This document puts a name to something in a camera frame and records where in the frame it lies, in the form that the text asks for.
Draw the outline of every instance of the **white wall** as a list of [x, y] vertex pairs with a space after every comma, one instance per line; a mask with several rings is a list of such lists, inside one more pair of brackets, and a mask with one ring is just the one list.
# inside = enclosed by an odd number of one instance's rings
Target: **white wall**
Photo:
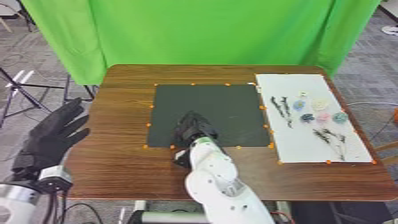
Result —
[[[0, 0], [0, 3], [8, 5], [16, 11], [21, 10], [21, 6], [16, 0]], [[14, 11], [0, 5], [0, 16], [12, 16], [14, 14]]]
[[389, 10], [390, 14], [398, 17], [398, 0], [382, 2], [382, 7]]

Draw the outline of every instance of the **black mat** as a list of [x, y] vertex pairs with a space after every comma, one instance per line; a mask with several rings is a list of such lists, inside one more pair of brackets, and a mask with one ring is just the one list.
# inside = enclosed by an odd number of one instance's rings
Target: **black mat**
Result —
[[193, 110], [218, 132], [222, 146], [268, 146], [255, 87], [250, 85], [159, 85], [147, 136], [149, 147], [170, 147], [174, 127]]

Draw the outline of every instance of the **white paper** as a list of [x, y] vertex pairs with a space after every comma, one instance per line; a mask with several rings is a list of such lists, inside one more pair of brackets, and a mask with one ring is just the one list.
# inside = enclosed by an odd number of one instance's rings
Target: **white paper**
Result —
[[[341, 112], [341, 105], [337, 103], [332, 91], [328, 89], [325, 79], [321, 75], [255, 75], [259, 92], [263, 97], [263, 103], [266, 106], [266, 116], [270, 122], [270, 128], [273, 130], [275, 147], [278, 153], [278, 159], [284, 163], [300, 162], [371, 162], [371, 155], [353, 130], [350, 121], [344, 124], [337, 124], [328, 119], [326, 123], [319, 123], [316, 120], [310, 123], [300, 121], [303, 114], [312, 114], [314, 117], [319, 113], [332, 115]], [[293, 109], [293, 103], [300, 100], [300, 92], [307, 92], [305, 106], [298, 112]], [[287, 127], [287, 121], [280, 117], [278, 111], [271, 104], [270, 98], [275, 97], [278, 105], [280, 98], [287, 97], [287, 105], [293, 119], [293, 128]], [[326, 100], [328, 107], [323, 111], [314, 111], [312, 101]], [[314, 129], [326, 128], [335, 134], [346, 137], [344, 143], [337, 138], [332, 138], [332, 143], [326, 144], [319, 137], [314, 135]]]

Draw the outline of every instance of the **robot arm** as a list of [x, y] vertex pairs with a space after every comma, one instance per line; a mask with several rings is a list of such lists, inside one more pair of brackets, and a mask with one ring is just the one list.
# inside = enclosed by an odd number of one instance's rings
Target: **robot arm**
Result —
[[88, 129], [76, 132], [88, 119], [85, 116], [74, 120], [83, 112], [79, 104], [81, 99], [74, 99], [30, 131], [12, 164], [12, 175], [0, 183], [1, 223], [26, 224], [40, 195], [55, 196], [58, 191], [71, 188], [71, 176], [60, 162], [71, 146], [88, 135]]
[[255, 193], [238, 179], [236, 166], [216, 145], [207, 121], [193, 112], [179, 122], [175, 133], [175, 143], [190, 144], [175, 154], [175, 163], [191, 168], [184, 185], [193, 200], [202, 204], [209, 223], [273, 224]]

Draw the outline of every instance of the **green screen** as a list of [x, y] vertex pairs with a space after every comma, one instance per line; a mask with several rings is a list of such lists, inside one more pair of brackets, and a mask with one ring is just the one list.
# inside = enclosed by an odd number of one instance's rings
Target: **green screen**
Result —
[[332, 77], [378, 2], [23, 0], [87, 85], [113, 64], [316, 65]]

